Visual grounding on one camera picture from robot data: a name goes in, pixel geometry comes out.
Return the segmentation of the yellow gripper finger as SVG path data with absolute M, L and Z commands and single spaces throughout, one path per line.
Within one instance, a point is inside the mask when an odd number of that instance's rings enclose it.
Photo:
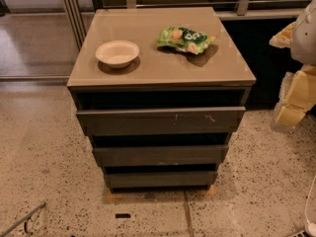
M 286 72 L 276 104 L 276 124 L 296 127 L 316 105 L 316 66 L 303 65 L 295 73 Z
M 294 22 L 290 23 L 284 29 L 282 29 L 280 32 L 274 35 L 270 39 L 269 45 L 278 47 L 278 48 L 290 47 L 293 26 L 294 26 Z

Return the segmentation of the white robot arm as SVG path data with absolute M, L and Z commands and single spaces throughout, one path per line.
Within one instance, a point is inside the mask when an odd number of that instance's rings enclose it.
M 274 35 L 269 44 L 288 47 L 291 57 L 303 66 L 286 72 L 280 85 L 272 129 L 294 129 L 316 105 L 316 0 L 312 0 L 295 22 Z

